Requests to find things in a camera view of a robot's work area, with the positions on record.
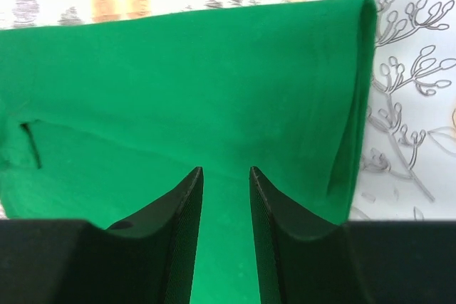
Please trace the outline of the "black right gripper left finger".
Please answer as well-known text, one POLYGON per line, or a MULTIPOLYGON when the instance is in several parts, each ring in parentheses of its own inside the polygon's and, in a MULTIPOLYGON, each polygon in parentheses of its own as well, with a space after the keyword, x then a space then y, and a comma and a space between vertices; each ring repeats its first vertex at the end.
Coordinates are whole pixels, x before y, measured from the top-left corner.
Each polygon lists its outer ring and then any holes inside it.
POLYGON ((204 176, 100 229, 74 219, 1 222, 3 303, 188 303, 204 176))

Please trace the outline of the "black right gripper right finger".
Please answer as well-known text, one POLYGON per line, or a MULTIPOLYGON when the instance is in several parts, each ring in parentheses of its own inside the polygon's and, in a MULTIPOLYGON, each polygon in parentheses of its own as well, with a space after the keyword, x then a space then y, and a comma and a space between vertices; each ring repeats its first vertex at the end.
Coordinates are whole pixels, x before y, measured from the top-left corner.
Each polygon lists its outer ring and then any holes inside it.
POLYGON ((249 176, 263 303, 453 303, 454 221, 335 225, 249 176))

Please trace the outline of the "green t shirt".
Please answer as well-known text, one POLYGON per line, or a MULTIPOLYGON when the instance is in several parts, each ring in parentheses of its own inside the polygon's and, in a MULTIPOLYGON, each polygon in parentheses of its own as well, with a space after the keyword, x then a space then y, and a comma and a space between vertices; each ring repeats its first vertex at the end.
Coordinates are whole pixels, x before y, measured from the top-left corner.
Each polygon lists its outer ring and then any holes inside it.
POLYGON ((258 303, 256 166, 348 218, 374 0, 188 11, 1 32, 1 204, 107 227, 204 171, 193 303, 258 303))

